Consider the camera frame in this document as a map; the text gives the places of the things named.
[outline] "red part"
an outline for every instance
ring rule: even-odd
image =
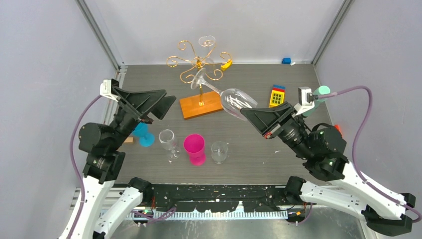
[[[340,132],[341,137],[343,137],[343,133],[341,132],[340,126],[338,124],[334,125],[334,127]]]

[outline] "small wooden block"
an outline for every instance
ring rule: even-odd
[[[135,143],[134,137],[127,137],[126,140],[123,143]]]
[[[200,95],[180,99],[180,106],[182,107],[183,118],[185,120],[223,110],[220,95],[217,92],[203,93],[203,106],[200,105],[199,98]]]

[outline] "blue block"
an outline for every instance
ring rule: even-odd
[[[290,57],[285,57],[281,61],[281,64],[290,64],[291,62],[292,62],[292,60],[290,59]]]

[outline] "glass base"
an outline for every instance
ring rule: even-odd
[[[170,159],[176,159],[180,156],[180,147],[174,147],[172,150],[167,151],[167,157]]]
[[[225,159],[227,158],[227,155],[212,154],[211,158],[214,160],[214,163],[222,164],[225,161]]]

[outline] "magenta cup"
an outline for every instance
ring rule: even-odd
[[[195,166],[205,163],[207,156],[204,154],[205,140],[199,134],[191,134],[186,137],[183,147],[189,155],[189,160]]]

